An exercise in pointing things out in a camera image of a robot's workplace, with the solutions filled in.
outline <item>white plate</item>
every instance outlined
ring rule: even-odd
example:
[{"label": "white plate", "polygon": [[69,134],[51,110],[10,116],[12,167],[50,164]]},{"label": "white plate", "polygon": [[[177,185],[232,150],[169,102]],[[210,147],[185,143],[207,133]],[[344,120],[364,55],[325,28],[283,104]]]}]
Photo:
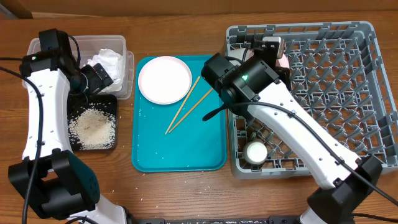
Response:
[{"label": "white plate", "polygon": [[192,84],[188,65],[178,58],[163,56],[150,60],[141,69],[138,87],[147,100],[167,105],[181,100]]}]

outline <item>dish rack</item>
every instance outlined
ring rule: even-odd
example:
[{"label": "dish rack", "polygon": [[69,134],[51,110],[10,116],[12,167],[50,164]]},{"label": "dish rack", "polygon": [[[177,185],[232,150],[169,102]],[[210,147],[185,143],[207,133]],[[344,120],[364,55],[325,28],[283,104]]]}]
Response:
[{"label": "dish rack", "polygon": [[[383,173],[398,168],[398,113],[376,34],[368,22],[324,22],[231,26],[228,55],[252,38],[285,40],[290,83],[296,101],[335,139],[360,157],[376,156]],[[297,155],[267,126],[229,115],[231,171],[239,179],[310,175]],[[257,139],[268,148],[263,165],[248,164],[243,146]]]}]

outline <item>white tissue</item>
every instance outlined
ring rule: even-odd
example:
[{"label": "white tissue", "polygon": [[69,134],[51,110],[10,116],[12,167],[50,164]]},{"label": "white tissue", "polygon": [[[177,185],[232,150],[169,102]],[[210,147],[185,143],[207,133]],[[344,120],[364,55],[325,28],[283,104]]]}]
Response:
[{"label": "white tissue", "polygon": [[113,79],[113,83],[101,92],[111,93],[121,90],[124,77],[122,56],[113,50],[101,49],[98,55],[94,55],[93,59],[88,59],[87,61],[87,64],[91,66],[94,66],[97,63],[100,63],[108,75]]}]

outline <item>blue mat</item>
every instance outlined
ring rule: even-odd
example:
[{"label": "blue mat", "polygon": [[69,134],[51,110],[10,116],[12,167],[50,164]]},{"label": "blue mat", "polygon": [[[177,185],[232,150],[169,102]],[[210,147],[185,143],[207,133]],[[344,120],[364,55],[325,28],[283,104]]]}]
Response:
[{"label": "blue mat", "polygon": [[[176,56],[191,70],[192,85],[211,55]],[[146,57],[137,65],[132,128],[133,166],[141,172],[217,170],[227,158],[226,116],[219,113],[209,121],[201,119],[222,105],[212,91],[171,133],[165,135],[183,99],[171,105],[154,104],[141,94],[138,76],[142,67],[155,57]],[[182,116],[211,88],[200,79],[181,110]]]}]

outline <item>wooden chopstick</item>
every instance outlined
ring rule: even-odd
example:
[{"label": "wooden chopstick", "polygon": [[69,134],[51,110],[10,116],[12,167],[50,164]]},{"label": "wooden chopstick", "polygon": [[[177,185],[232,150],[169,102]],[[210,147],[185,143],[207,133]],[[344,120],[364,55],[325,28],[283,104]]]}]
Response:
[{"label": "wooden chopstick", "polygon": [[185,104],[185,102],[187,101],[188,97],[191,95],[191,92],[192,92],[192,90],[194,89],[194,87],[197,85],[199,79],[200,79],[200,76],[198,76],[197,80],[195,81],[195,83],[193,84],[192,88],[191,88],[190,91],[188,92],[187,97],[185,97],[184,101],[182,102],[182,104],[181,104],[181,106],[180,106],[180,109],[178,109],[178,111],[177,111],[177,113],[175,114],[175,116],[174,116],[172,122],[170,123],[169,127],[167,128],[166,133],[164,133],[164,134],[167,134],[168,131],[170,130],[170,128],[172,127],[172,125],[173,125],[175,119],[176,119],[177,116],[180,114],[180,111],[181,111],[182,107],[184,106],[184,104]]},{"label": "wooden chopstick", "polygon": [[211,93],[211,91],[213,91],[213,88],[207,91],[207,93],[202,98],[200,98],[200,100],[197,103],[195,103],[195,105],[192,106],[192,108],[178,121],[178,123],[174,125],[174,127],[169,131],[169,133],[171,133],[175,129],[175,127],[177,127],[181,123],[181,121],[183,121],[193,111],[193,109],[195,109],[199,105],[199,103],[201,103],[206,98],[206,96]]}]

